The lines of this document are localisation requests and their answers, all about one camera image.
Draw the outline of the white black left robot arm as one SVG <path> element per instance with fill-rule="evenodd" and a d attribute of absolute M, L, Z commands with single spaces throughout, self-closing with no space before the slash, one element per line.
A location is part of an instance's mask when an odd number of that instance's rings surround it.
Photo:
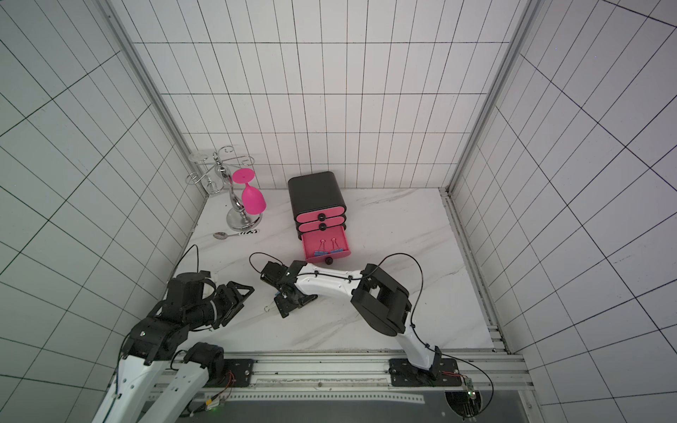
<path fill-rule="evenodd" d="M 227 390 L 250 385 L 251 359 L 229 359 L 223 347 L 197 342 L 180 350 L 190 333 L 221 329 L 243 309 L 254 287 L 216 284 L 209 271 L 186 272 L 167 284 L 167 294 L 125 337 L 115 375 L 94 416 L 96 422 L 174 422 L 212 410 Z"/>

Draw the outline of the pink top drawer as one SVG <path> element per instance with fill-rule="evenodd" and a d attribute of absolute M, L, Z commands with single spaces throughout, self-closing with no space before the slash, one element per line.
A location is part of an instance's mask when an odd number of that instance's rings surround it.
<path fill-rule="evenodd" d="M 330 208 L 324 208 L 317 211 L 307 211 L 306 213 L 300 213 L 296 215 L 295 221 L 299 224 L 308 223 L 312 221 L 324 221 L 329 218 L 338 217 L 344 215 L 346 208 L 344 206 L 334 206 Z"/>

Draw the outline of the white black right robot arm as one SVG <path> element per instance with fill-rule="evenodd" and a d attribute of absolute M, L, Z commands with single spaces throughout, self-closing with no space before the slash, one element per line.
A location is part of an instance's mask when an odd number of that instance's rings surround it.
<path fill-rule="evenodd" d="M 321 296 L 348 301 L 371 329 L 397 340 L 407 356 L 411 378 L 432 382 L 439 377 L 441 351 L 415 335 L 408 290 L 378 265 L 339 271 L 303 261 L 290 266 L 270 261 L 260 278 L 278 291 L 275 303 L 282 317 Z"/>

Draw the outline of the pink bottom drawer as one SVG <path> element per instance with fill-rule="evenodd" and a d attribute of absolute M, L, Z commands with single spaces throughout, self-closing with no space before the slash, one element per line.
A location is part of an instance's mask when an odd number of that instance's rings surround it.
<path fill-rule="evenodd" d="M 344 251 L 338 254 L 331 254 L 331 239 L 336 238 L 340 245 L 344 248 Z M 326 240 L 326 250 L 329 252 L 328 255 L 322 256 L 322 257 L 314 257 L 313 254 L 316 250 L 316 248 L 319 245 L 319 241 L 321 239 Z M 337 259 L 341 259 L 343 257 L 348 257 L 351 255 L 351 250 L 348 246 L 347 242 L 347 236 L 346 236 L 346 231 L 344 227 L 332 227 L 327 229 L 326 231 L 315 231 L 315 232 L 309 232 L 305 233 L 301 236 L 301 241 L 303 242 L 303 249 L 304 249 L 304 255 L 305 255 L 305 260 L 308 263 L 312 264 L 317 264 L 317 263 L 324 263 L 324 264 L 332 264 L 334 261 Z"/>

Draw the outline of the pink drawer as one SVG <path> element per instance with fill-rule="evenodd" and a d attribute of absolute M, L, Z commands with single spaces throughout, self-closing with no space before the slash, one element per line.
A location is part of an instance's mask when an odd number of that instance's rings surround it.
<path fill-rule="evenodd" d="M 326 231 L 332 227 L 346 227 L 346 217 L 335 216 L 325 220 L 313 220 L 305 223 L 298 223 L 296 225 L 296 230 L 300 234 L 305 234 L 315 231 Z"/>
<path fill-rule="evenodd" d="M 331 254 L 331 239 L 336 238 L 340 245 L 344 248 L 344 251 L 338 254 Z M 329 252 L 328 255 L 322 256 L 322 257 L 314 257 L 313 254 L 316 250 L 316 248 L 319 245 L 319 241 L 321 239 L 326 240 L 326 250 Z M 303 249 L 304 249 L 304 255 L 305 255 L 305 260 L 308 263 L 312 264 L 317 264 L 317 263 L 324 263 L 324 264 L 332 264 L 334 261 L 337 259 L 341 259 L 343 257 L 348 257 L 351 255 L 351 250 L 348 246 L 347 242 L 347 236 L 346 236 L 346 231 L 344 227 L 332 227 L 327 229 L 326 231 L 315 231 L 315 232 L 309 232 L 305 233 L 301 236 L 301 241 L 303 242 Z"/>
<path fill-rule="evenodd" d="M 344 206 L 334 206 L 330 208 L 324 208 L 317 211 L 307 211 L 306 213 L 300 213 L 296 215 L 295 221 L 299 224 L 308 223 L 312 221 L 324 221 L 329 218 L 338 217 L 344 215 L 346 208 Z"/>

